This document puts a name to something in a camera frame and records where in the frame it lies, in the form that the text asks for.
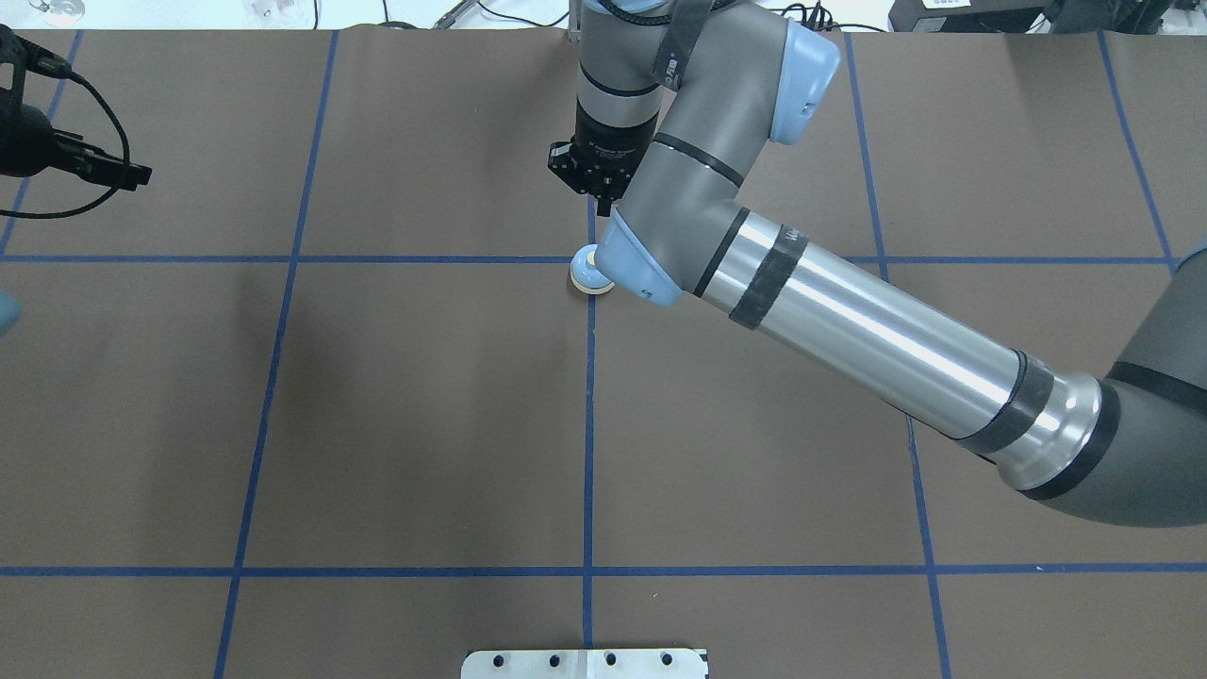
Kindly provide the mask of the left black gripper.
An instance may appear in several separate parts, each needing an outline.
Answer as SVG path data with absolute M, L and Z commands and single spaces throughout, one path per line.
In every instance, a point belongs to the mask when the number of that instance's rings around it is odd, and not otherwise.
M 138 191 L 154 175 L 150 166 L 110 156 L 91 144 L 78 144 L 69 156 L 47 115 L 33 105 L 2 109 L 1 137 L 4 176 L 23 178 L 56 168 L 103 188 Z

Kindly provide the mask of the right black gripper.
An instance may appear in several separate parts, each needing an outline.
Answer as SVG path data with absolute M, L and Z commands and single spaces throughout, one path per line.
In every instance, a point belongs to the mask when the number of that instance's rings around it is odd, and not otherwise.
M 571 191 L 591 197 L 597 219 L 607 219 L 628 189 L 655 131 L 655 119 L 634 127 L 576 119 L 568 141 L 549 146 L 547 168 Z

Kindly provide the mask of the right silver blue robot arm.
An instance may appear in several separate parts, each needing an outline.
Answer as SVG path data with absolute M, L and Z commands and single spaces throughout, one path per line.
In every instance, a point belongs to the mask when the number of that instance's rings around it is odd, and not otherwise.
M 1018 494 L 1124 527 L 1206 519 L 1205 248 L 1116 364 L 1061 374 L 737 204 L 818 110 L 839 48 L 750 1 L 585 1 L 576 129 L 548 166 L 597 201 L 587 295 L 702 298 L 989 461 Z

